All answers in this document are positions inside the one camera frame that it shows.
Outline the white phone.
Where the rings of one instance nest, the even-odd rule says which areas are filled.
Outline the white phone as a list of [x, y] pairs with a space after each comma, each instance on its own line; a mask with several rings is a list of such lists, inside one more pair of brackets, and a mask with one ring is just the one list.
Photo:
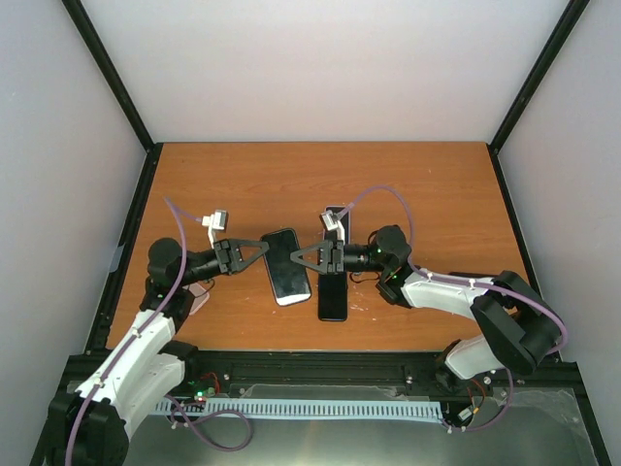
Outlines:
[[343, 241], [345, 244], [350, 241], [350, 218], [349, 213], [341, 215], [344, 210], [343, 206], [328, 206], [321, 214], [324, 240]]

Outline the dark green phone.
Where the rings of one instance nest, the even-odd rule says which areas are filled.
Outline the dark green phone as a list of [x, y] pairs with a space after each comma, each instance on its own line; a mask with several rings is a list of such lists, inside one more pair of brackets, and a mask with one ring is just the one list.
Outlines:
[[311, 284], [306, 268], [290, 258], [300, 248], [292, 228], [265, 234], [261, 241], [268, 244], [264, 261], [276, 303], [287, 307], [311, 298]]

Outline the lavender phone case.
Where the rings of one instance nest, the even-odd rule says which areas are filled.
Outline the lavender phone case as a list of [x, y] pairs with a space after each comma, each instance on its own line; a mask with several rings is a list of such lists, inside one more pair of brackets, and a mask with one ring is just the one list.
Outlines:
[[[332, 211], [334, 214], [338, 214], [344, 210], [344, 206], [336, 206], [331, 205], [326, 207], [326, 211]], [[347, 213], [345, 216], [341, 218], [341, 224], [343, 225], [343, 242], [348, 244], [351, 240], [351, 213]], [[337, 241], [338, 233], [336, 231], [327, 231], [325, 230], [323, 233], [323, 240]]]

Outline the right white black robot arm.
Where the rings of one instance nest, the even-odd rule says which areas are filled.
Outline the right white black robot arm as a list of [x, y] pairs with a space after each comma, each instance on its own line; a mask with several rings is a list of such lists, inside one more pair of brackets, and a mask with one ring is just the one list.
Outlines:
[[387, 303], [474, 321], [479, 335], [450, 345], [441, 362], [460, 380], [501, 369], [531, 375], [567, 341], [564, 322], [516, 273], [479, 278], [438, 274], [411, 265], [410, 254], [402, 229], [388, 225], [366, 245], [324, 240], [293, 251], [290, 259], [321, 275], [377, 272], [376, 289]]

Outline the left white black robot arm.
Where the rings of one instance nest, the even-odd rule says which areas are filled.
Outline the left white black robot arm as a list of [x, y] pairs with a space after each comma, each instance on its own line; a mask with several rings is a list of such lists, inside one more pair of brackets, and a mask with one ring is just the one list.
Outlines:
[[269, 249], [262, 241], [228, 239], [191, 252], [163, 238], [148, 251], [146, 294], [130, 329], [74, 392], [49, 404], [44, 446], [48, 465], [120, 465], [132, 437], [172, 389], [202, 379], [197, 348], [175, 336], [195, 297], [189, 286], [241, 273]]

